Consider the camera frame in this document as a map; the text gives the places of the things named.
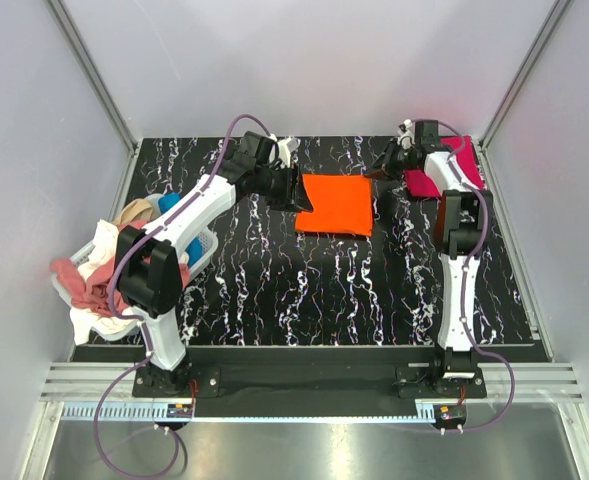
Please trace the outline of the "orange t shirt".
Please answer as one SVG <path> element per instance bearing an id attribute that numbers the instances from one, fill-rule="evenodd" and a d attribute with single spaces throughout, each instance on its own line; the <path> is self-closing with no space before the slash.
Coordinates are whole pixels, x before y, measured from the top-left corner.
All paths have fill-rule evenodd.
<path id="1" fill-rule="evenodd" d="M 297 231 L 372 236 L 373 196 L 369 178 L 304 174 L 303 183 L 313 211 L 296 216 Z"/>

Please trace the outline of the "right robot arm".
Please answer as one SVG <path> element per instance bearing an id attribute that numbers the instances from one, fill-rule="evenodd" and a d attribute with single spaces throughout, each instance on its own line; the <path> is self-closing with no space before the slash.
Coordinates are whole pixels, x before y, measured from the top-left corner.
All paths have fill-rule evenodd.
<path id="1" fill-rule="evenodd" d="M 479 371 L 473 326 L 475 287 L 493 196 L 474 184 L 459 163 L 458 156 L 467 145 L 465 137 L 456 133 L 459 145 L 446 145 L 440 135 L 443 126 L 435 119 L 403 121 L 397 137 L 365 176 L 398 180 L 407 168 L 416 167 L 440 195 L 434 243 L 443 270 L 443 311 L 434 357 L 414 384 L 438 396 L 458 398 Z"/>

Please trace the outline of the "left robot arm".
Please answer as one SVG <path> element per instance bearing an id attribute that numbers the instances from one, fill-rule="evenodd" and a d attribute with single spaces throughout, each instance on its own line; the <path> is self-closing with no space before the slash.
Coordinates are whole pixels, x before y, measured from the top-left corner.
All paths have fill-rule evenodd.
<path id="1" fill-rule="evenodd" d="M 212 171 L 166 213 L 118 235 L 108 284 L 110 313 L 137 323 L 145 345 L 141 368 L 167 394 L 188 389 L 187 352 L 180 338 L 176 306 L 184 290 L 179 257 L 221 214 L 248 195 L 259 195 L 283 212 L 313 209 L 293 155 L 299 139 L 246 132 L 225 142 Z"/>

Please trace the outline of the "folded magenta t shirt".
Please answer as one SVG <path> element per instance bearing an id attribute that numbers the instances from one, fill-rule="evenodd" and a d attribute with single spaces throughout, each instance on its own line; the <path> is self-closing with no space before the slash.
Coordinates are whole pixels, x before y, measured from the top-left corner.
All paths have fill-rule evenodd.
<path id="1" fill-rule="evenodd" d="M 485 185 L 476 164 L 471 138 L 447 137 L 441 141 L 457 153 L 450 160 L 447 160 L 448 151 L 430 153 L 423 169 L 406 170 L 409 193 L 419 198 L 438 198 L 445 190 L 466 191 L 466 185 L 483 190 Z"/>

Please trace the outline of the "blue t shirt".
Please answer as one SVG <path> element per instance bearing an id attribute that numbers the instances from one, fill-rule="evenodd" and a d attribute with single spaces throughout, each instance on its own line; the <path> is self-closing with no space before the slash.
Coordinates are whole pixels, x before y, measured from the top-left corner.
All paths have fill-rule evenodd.
<path id="1" fill-rule="evenodd" d="M 169 210 L 171 210 L 179 201 L 181 200 L 181 196 L 176 193 L 172 192 L 166 195 L 163 195 L 158 200 L 158 207 L 161 215 L 164 215 Z M 188 257 L 187 265 L 189 268 L 192 268 L 193 265 L 199 261 L 203 256 L 203 245 L 202 242 L 195 238 L 193 239 L 190 244 L 186 247 L 185 253 Z"/>

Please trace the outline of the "beige t shirt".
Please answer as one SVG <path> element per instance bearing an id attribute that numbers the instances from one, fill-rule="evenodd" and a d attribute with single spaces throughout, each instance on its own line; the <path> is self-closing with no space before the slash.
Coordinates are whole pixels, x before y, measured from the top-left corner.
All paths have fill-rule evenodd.
<path id="1" fill-rule="evenodd" d="M 159 216 L 160 211 L 152 202 L 146 198 L 139 198 L 128 203 L 112 223 L 117 227 L 134 222 L 146 224 L 156 220 Z"/>

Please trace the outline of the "white laundry basket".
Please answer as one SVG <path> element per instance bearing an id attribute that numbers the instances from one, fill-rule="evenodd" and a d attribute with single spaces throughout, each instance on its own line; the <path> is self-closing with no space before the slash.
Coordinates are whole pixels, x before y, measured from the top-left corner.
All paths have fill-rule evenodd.
<path id="1" fill-rule="evenodd" d="M 197 233 L 198 253 L 187 248 L 188 221 L 171 214 L 186 201 L 153 194 L 135 199 L 114 221 L 100 220 L 93 239 L 70 258 L 50 264 L 53 285 L 70 307 L 74 343 L 96 333 L 106 341 L 130 335 L 174 310 L 172 303 L 209 263 L 218 240 Z"/>

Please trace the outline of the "dusty pink t shirt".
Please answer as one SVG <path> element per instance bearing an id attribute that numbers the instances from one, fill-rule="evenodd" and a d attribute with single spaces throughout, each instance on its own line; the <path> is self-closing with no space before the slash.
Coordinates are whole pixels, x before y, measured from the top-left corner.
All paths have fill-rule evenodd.
<path id="1" fill-rule="evenodd" d="M 190 269 L 167 241 L 148 240 L 115 274 L 120 260 L 145 234 L 146 222 L 116 226 L 101 221 L 96 233 L 107 235 L 93 243 L 99 255 L 75 266 L 69 258 L 51 262 L 50 271 L 71 308 L 98 318 L 129 316 L 138 307 L 153 318 L 171 310 L 190 280 Z"/>

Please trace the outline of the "white t shirt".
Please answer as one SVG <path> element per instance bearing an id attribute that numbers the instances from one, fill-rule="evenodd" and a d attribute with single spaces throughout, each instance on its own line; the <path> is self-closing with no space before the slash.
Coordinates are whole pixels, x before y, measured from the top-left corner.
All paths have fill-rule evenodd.
<path id="1" fill-rule="evenodd" d="M 114 272 L 119 233 L 117 226 L 99 220 L 87 260 L 78 266 L 72 266 L 67 280 L 60 280 L 71 296 L 69 317 L 76 345 L 88 343 L 91 332 L 106 339 L 110 336 L 122 336 L 135 325 L 133 319 L 113 315 L 108 305 L 108 284 Z"/>

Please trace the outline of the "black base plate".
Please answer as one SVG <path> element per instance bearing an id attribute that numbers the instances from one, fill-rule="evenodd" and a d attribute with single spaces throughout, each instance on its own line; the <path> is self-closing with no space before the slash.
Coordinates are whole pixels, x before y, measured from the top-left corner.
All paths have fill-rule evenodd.
<path id="1" fill-rule="evenodd" d="M 401 417 L 417 400 L 484 398 L 480 370 L 452 377 L 461 360 L 434 347 L 190 347 L 172 372 L 140 368 L 133 394 L 194 394 L 201 418 Z"/>

